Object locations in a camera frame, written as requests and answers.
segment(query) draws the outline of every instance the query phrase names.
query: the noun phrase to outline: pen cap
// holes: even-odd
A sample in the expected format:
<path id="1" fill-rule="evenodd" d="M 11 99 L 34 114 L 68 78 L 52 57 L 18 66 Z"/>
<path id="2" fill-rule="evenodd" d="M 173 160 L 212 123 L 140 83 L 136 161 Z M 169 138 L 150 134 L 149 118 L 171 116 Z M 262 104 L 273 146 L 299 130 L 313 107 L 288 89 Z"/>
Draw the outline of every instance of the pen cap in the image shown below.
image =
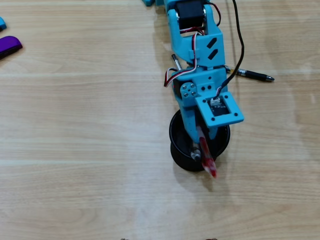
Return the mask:
<path id="1" fill-rule="evenodd" d="M 0 38 L 0 59 L 13 54 L 22 48 L 21 42 L 14 36 Z"/>
<path id="2" fill-rule="evenodd" d="M 7 28 L 5 21 L 0 17 L 0 32 Z"/>

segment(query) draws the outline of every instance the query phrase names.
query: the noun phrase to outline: black pen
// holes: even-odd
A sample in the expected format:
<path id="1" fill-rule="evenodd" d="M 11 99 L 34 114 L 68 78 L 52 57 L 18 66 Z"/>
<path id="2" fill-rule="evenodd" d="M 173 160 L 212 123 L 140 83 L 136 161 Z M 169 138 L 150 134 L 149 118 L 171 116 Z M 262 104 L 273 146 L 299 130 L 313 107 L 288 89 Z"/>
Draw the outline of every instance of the black pen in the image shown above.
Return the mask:
<path id="1" fill-rule="evenodd" d="M 224 66 L 226 69 L 226 72 L 232 73 L 234 71 L 233 68 L 229 67 L 229 66 Z M 249 78 L 249 79 L 255 79 L 255 80 L 259 80 L 259 81 L 264 81 L 264 82 L 273 82 L 275 81 L 275 79 L 271 76 L 265 75 L 265 74 L 261 74 L 261 73 L 257 73 L 254 71 L 248 71 L 248 70 L 244 70 L 244 69 L 240 69 L 238 70 L 238 72 L 236 73 L 239 76 L 243 76 L 245 78 Z"/>

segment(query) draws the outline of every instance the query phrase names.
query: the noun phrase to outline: hole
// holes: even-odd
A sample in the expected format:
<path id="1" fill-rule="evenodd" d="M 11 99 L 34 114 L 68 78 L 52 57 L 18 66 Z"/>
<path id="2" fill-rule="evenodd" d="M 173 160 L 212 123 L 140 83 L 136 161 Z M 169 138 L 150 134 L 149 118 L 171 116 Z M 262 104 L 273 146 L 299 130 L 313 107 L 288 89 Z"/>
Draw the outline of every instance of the hole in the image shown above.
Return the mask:
<path id="1" fill-rule="evenodd" d="M 212 60 L 218 53 L 218 49 L 213 50 L 213 52 L 208 56 L 208 59 Z"/>
<path id="2" fill-rule="evenodd" d="M 212 40 L 208 43 L 208 45 L 206 46 L 208 49 L 212 48 L 213 45 L 215 45 L 215 43 L 217 42 L 217 38 L 214 37 L 212 38 Z"/>

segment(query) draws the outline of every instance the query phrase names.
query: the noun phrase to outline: table surface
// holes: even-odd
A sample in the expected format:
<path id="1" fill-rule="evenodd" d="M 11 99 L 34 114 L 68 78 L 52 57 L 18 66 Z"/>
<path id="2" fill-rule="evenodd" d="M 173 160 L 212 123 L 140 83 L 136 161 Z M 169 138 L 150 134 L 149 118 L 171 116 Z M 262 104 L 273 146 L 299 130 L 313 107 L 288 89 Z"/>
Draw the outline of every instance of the table surface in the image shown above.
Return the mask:
<path id="1" fill-rule="evenodd" d="M 226 62 L 240 56 L 231 0 Z M 0 62 L 3 240 L 318 240 L 320 2 L 239 0 L 242 68 L 229 85 L 217 180 L 172 160 L 178 110 L 163 7 L 140 0 L 2 0 L 24 50 Z"/>

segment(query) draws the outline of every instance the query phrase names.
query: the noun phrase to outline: black round base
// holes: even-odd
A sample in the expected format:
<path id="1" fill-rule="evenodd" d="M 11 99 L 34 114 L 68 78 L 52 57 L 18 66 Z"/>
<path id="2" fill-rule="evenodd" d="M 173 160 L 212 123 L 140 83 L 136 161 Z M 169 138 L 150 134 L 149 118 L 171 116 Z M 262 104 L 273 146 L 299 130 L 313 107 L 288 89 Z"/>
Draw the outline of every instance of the black round base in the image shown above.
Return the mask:
<path id="1" fill-rule="evenodd" d="M 190 172 L 203 171 L 204 168 L 201 161 L 195 161 L 190 156 L 193 149 L 193 141 L 185 130 L 180 110 L 176 112 L 171 120 L 169 136 L 171 140 L 171 156 L 175 163 L 180 168 Z M 208 141 L 212 157 L 217 158 L 222 154 L 227 148 L 229 140 L 229 125 L 219 127 L 215 138 Z"/>

